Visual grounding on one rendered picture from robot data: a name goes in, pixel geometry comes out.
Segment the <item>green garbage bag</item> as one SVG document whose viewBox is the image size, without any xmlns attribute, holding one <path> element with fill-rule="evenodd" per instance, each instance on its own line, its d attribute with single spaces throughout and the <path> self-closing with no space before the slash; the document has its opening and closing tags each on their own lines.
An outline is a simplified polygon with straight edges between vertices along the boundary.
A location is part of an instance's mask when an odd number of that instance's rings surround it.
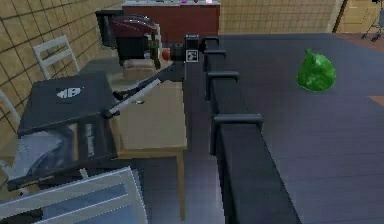
<svg viewBox="0 0 384 224">
<path fill-rule="evenodd" d="M 323 54 L 305 50 L 305 56 L 296 77 L 297 85 L 312 92 L 323 92 L 336 82 L 336 70 Z"/>
</svg>

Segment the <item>grey tripod stand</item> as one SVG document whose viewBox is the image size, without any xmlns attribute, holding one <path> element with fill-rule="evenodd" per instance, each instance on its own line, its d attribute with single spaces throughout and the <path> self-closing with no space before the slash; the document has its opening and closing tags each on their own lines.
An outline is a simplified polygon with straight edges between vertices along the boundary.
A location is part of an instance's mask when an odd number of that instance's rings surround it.
<svg viewBox="0 0 384 224">
<path fill-rule="evenodd" d="M 384 31 L 384 0 L 371 0 L 373 3 L 380 5 L 380 11 L 368 30 L 361 36 L 362 39 L 366 39 L 368 37 L 368 33 L 372 28 L 376 28 L 377 31 L 374 36 L 371 38 L 372 42 L 376 42 L 381 38 L 382 33 Z"/>
</svg>

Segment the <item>red brown counter cabinet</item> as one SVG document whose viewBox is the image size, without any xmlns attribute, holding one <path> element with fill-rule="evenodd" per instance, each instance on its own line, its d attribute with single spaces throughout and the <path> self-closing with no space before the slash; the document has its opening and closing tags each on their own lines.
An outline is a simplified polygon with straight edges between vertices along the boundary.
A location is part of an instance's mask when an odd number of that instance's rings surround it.
<svg viewBox="0 0 384 224">
<path fill-rule="evenodd" d="M 181 43 L 186 34 L 217 36 L 220 6 L 218 0 L 133 0 L 121 4 L 125 14 L 144 15 L 158 24 L 164 43 Z"/>
</svg>

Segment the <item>black laptop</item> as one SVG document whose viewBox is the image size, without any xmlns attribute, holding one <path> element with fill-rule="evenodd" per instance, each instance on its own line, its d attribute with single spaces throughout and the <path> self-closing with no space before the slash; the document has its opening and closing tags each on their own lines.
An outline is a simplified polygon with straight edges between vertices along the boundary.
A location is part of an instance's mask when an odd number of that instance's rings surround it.
<svg viewBox="0 0 384 224">
<path fill-rule="evenodd" d="M 7 188 L 55 179 L 117 155 L 104 113 L 115 99 L 103 72 L 34 83 L 17 130 Z"/>
</svg>

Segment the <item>light wooden table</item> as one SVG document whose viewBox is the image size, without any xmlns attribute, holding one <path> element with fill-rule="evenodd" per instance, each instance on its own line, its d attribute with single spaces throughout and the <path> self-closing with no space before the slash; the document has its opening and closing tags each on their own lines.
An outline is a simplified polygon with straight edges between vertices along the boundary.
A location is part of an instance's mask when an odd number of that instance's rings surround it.
<svg viewBox="0 0 384 224">
<path fill-rule="evenodd" d="M 173 157 L 177 164 L 180 218 L 185 218 L 184 152 L 187 150 L 183 81 L 166 81 L 129 104 L 117 119 L 119 159 Z"/>
</svg>

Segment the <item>beige box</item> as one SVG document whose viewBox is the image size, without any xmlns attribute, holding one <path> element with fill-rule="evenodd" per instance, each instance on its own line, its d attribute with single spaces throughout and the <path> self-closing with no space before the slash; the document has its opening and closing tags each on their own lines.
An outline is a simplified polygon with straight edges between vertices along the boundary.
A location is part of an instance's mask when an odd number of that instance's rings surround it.
<svg viewBox="0 0 384 224">
<path fill-rule="evenodd" d="M 128 81 L 147 79 L 155 72 L 152 59 L 129 59 L 123 63 L 123 78 Z"/>
</svg>

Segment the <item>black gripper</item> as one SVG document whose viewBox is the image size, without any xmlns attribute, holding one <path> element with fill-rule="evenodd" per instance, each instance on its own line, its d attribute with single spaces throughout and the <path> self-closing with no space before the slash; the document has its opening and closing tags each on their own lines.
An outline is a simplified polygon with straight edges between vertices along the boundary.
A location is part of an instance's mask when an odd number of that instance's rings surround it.
<svg viewBox="0 0 384 224">
<path fill-rule="evenodd" d="M 111 109 L 106 110 L 103 116 L 106 119 L 111 119 L 118 116 L 120 111 L 129 104 L 139 100 L 144 95 L 149 93 L 155 86 L 160 83 L 182 82 L 185 78 L 185 54 L 182 46 L 167 47 L 170 49 L 170 60 L 165 61 L 162 57 L 162 49 L 160 51 L 161 68 L 157 71 L 157 77 L 151 77 L 139 82 L 136 86 L 130 87 L 121 91 L 114 91 L 113 96 L 119 100 Z"/>
</svg>

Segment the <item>dark green bottle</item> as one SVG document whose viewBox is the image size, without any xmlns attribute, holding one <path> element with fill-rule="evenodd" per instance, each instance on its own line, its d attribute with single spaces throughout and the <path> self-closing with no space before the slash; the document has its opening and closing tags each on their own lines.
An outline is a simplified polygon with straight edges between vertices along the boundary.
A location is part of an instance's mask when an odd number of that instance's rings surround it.
<svg viewBox="0 0 384 224">
<path fill-rule="evenodd" d="M 150 46 L 150 57 L 154 62 L 155 68 L 160 69 L 161 68 L 161 63 L 158 58 L 158 43 L 155 38 L 155 32 L 151 32 L 151 46 Z"/>
</svg>

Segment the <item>black maroon appliance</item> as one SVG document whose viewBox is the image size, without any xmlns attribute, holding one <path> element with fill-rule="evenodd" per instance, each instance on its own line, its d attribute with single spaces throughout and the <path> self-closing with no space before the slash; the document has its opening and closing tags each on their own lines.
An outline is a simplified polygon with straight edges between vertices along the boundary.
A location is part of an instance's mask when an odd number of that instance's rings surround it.
<svg viewBox="0 0 384 224">
<path fill-rule="evenodd" d="M 119 64 L 129 59 L 144 59 L 150 49 L 149 38 L 157 34 L 157 24 L 148 16 L 125 14 L 122 10 L 95 12 L 103 46 L 116 49 Z"/>
</svg>

